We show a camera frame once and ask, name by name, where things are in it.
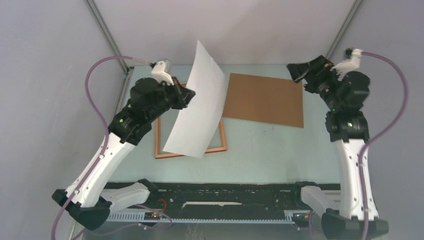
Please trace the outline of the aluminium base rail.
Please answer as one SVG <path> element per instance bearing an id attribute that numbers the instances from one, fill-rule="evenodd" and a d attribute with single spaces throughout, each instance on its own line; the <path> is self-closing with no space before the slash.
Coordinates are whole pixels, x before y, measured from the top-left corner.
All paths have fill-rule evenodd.
<path id="1" fill-rule="evenodd" d="M 301 190 L 306 188 L 306 187 L 314 187 L 315 184 L 313 182 L 296 182 L 294 183 L 294 185 L 296 186 L 296 190 L 299 193 L 300 196 L 300 201 L 301 203 L 309 206 L 308 204 L 304 203 L 301 200 Z M 152 193 L 156 193 L 159 190 L 159 188 L 157 187 L 157 185 L 155 185 L 155 187 L 152 190 Z M 130 205 L 130 209 L 132 212 L 153 212 L 152 215 L 158 215 L 161 216 L 158 212 L 159 209 L 156 208 L 150 208 L 148 206 L 146 206 L 146 209 L 142 209 L 141 207 L 136 206 L 135 204 Z M 112 209 L 112 202 L 110 200 L 108 200 L 106 197 L 102 196 L 100 198 L 100 202 L 99 204 L 97 204 L 93 210 L 83 210 L 80 215 L 77 217 L 77 222 L 80 223 L 81 225 L 83 225 L 85 228 L 87 228 L 88 230 L 96 230 L 98 229 L 100 226 L 102 226 L 107 218 L 113 214 L 113 213 L 117 213 L 117 212 L 123 212 L 122 210 L 113 210 Z M 305 227 L 307 224 L 307 221 L 309 219 L 309 213 L 310 212 L 306 212 L 306 211 L 289 211 L 287 216 L 289 214 L 293 214 L 292 220 L 294 221 L 295 224 L 301 226 L 301 227 Z M 167 219 L 172 219 L 168 214 L 165 213 L 165 218 Z M 155 223 L 151 223 L 151 222 L 143 222 L 148 224 L 149 226 L 152 226 Z"/>

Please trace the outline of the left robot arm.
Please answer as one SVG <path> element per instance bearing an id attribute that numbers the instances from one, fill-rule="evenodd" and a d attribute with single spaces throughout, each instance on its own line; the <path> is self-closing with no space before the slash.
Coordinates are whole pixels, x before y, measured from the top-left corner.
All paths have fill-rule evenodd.
<path id="1" fill-rule="evenodd" d="M 87 167 L 67 189 L 57 189 L 52 199 L 87 230 L 101 227 L 111 213 L 142 204 L 153 208 L 158 202 L 158 187 L 140 179 L 118 189 L 106 185 L 123 159 L 152 130 L 152 123 L 170 109 L 182 110 L 196 92 L 181 85 L 147 77 L 136 81 L 130 98 L 109 124 L 105 139 Z"/>

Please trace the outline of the left corner aluminium post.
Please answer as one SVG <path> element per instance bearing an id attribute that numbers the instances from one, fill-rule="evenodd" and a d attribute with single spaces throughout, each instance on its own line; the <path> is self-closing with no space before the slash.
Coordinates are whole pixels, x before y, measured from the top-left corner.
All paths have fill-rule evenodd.
<path id="1" fill-rule="evenodd" d="M 110 31 L 106 21 L 104 20 L 102 13 L 96 3 L 95 0 L 84 0 L 83 1 L 92 15 L 94 22 L 96 23 L 97 27 L 99 28 L 106 44 L 108 45 L 109 49 L 113 53 L 114 56 L 121 56 L 121 51 L 112 35 L 112 32 Z"/>

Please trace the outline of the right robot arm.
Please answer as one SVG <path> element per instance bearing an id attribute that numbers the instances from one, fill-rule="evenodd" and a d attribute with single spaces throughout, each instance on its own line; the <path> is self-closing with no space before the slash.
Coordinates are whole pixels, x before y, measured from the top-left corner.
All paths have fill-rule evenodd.
<path id="1" fill-rule="evenodd" d="M 337 156 L 340 202 L 330 200 L 311 183 L 301 183 L 290 196 L 295 208 L 309 206 L 320 217 L 323 234 L 329 240 L 371 240 L 389 232 L 388 222 L 379 216 L 370 184 L 370 135 L 362 107 L 371 81 L 358 71 L 359 61 L 360 55 L 354 53 L 339 64 L 319 56 L 287 65 L 292 80 L 304 81 L 304 89 L 318 94 L 329 109 L 325 126 Z"/>

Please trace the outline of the sunset photo print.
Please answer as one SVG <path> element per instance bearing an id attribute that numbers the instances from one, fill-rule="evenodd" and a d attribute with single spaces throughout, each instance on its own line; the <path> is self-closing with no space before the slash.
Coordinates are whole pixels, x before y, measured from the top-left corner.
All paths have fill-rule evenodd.
<path id="1" fill-rule="evenodd" d="M 225 73 L 198 41 L 186 83 L 195 96 L 187 108 L 178 112 L 163 151 L 194 158 L 206 153 L 219 127 L 228 84 Z"/>

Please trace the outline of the right corner aluminium post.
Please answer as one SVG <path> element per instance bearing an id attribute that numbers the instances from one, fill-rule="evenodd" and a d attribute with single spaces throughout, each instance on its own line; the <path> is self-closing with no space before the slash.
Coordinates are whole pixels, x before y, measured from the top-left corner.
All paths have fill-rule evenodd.
<path id="1" fill-rule="evenodd" d="M 355 0 L 353 2 L 350 10 L 348 11 L 345 19 L 342 22 L 342 25 L 340 26 L 340 28 L 337 32 L 334 40 L 332 41 L 328 51 L 325 54 L 325 57 L 327 59 L 331 59 L 333 57 L 333 55 L 335 54 L 336 50 L 338 49 L 338 47 L 342 43 L 342 40 L 345 37 L 347 31 L 349 30 L 352 22 L 354 21 L 358 12 L 362 8 L 364 2 L 365 2 L 365 0 Z"/>

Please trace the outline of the wooden picture frame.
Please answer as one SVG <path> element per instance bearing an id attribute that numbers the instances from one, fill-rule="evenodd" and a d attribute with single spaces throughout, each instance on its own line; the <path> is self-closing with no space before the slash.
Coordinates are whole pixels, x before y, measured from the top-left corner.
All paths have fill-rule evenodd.
<path id="1" fill-rule="evenodd" d="M 156 160 L 184 157 L 184 155 L 164 151 L 164 146 L 178 116 L 178 110 L 170 109 L 154 122 L 154 158 Z M 224 122 L 221 119 L 209 143 L 205 154 L 225 152 L 228 150 Z"/>

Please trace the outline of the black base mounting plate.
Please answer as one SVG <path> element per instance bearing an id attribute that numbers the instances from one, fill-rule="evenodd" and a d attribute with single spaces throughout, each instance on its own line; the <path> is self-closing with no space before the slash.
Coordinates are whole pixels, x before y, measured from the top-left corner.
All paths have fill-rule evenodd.
<path id="1" fill-rule="evenodd" d="M 145 206 L 174 220 L 284 220 L 289 211 L 311 211 L 294 184 L 156 183 Z"/>

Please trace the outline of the corner aluminium post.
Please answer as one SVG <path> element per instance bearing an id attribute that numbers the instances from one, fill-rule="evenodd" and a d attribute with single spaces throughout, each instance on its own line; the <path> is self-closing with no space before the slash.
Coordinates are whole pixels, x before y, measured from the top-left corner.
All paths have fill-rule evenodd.
<path id="1" fill-rule="evenodd" d="M 365 0 L 355 0 L 353 2 L 350 10 L 348 11 L 345 19 L 342 22 L 342 25 L 340 26 L 340 28 L 337 32 L 334 40 L 332 41 L 328 51 L 325 54 L 325 57 L 327 59 L 331 59 L 333 57 L 333 55 L 335 54 L 336 50 L 338 49 L 338 47 L 342 43 L 342 40 L 345 37 L 347 31 L 349 30 L 352 22 L 354 21 L 358 12 L 362 8 L 364 2 L 365 2 Z"/>
<path id="2" fill-rule="evenodd" d="M 106 21 L 104 20 L 102 13 L 96 3 L 95 0 L 84 0 L 83 1 L 92 15 L 94 22 L 96 23 L 97 27 L 99 28 L 106 44 L 108 45 L 109 49 L 113 53 L 114 56 L 121 56 L 121 51 L 112 35 L 112 32 L 110 31 Z"/>

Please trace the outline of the brown cardboard backing board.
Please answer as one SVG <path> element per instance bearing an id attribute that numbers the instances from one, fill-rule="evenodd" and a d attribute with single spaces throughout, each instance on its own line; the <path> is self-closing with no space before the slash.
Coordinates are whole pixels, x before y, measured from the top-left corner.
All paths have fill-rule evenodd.
<path id="1" fill-rule="evenodd" d="M 303 128 L 303 87 L 290 79 L 231 73 L 222 116 Z"/>

